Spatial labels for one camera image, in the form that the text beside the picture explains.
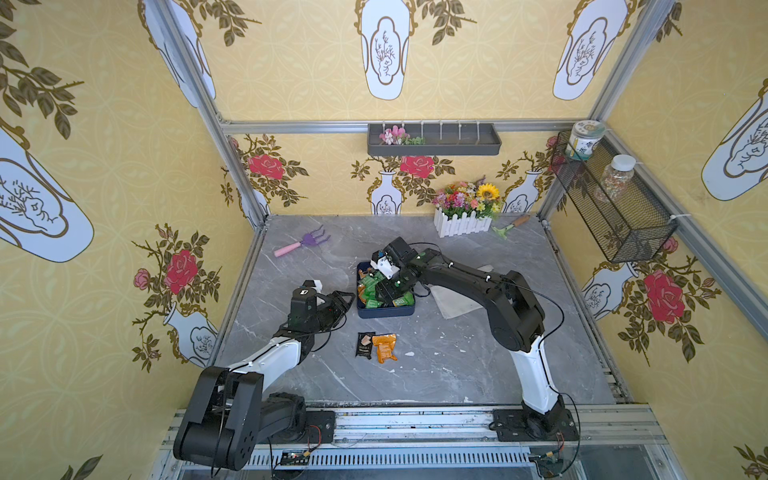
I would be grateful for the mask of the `black cookie packet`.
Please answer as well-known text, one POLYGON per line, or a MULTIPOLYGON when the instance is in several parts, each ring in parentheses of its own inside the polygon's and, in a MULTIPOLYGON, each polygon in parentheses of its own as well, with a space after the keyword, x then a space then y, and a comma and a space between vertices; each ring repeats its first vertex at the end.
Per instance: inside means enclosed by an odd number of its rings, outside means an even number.
POLYGON ((357 342, 355 347, 355 356, 356 357, 363 357, 365 359, 371 360, 372 354, 373 354, 373 338, 375 336, 374 332, 359 332, 357 334, 357 342))

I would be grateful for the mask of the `orange cookie packet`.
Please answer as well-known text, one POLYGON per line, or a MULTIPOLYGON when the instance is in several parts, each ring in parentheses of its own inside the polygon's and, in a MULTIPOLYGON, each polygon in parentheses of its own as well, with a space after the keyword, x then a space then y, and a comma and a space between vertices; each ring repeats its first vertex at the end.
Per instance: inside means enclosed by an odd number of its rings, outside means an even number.
POLYGON ((389 360, 398 360, 394 353, 396 342, 397 336, 395 334, 374 335, 372 337, 372 343, 376 349, 377 361, 380 364, 384 364, 389 360))

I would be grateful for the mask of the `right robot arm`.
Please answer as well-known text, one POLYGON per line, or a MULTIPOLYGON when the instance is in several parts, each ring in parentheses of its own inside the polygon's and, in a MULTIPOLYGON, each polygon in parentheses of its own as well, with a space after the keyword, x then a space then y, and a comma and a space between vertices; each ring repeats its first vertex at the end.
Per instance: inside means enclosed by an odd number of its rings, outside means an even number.
POLYGON ((544 349, 545 312, 522 274, 483 272, 441 251, 416 251, 398 237, 371 256, 376 299, 393 303, 415 284, 443 287, 478 303, 491 335, 509 351, 522 388, 521 407, 495 409, 488 429, 500 442, 576 441, 580 419, 554 385, 544 349))

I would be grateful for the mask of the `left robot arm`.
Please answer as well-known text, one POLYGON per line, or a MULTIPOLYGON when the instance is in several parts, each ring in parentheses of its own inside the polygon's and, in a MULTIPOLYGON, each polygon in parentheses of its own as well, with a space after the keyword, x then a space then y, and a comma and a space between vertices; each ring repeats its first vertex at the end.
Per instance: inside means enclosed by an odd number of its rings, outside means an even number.
POLYGON ((309 425, 302 396, 264 392, 313 352, 317 336, 342 326, 356 298, 338 290, 324 294, 315 280, 294 289, 286 321, 265 346, 232 365, 202 371, 174 439, 174 458, 215 474, 242 469, 264 442, 318 442, 323 431, 309 425))

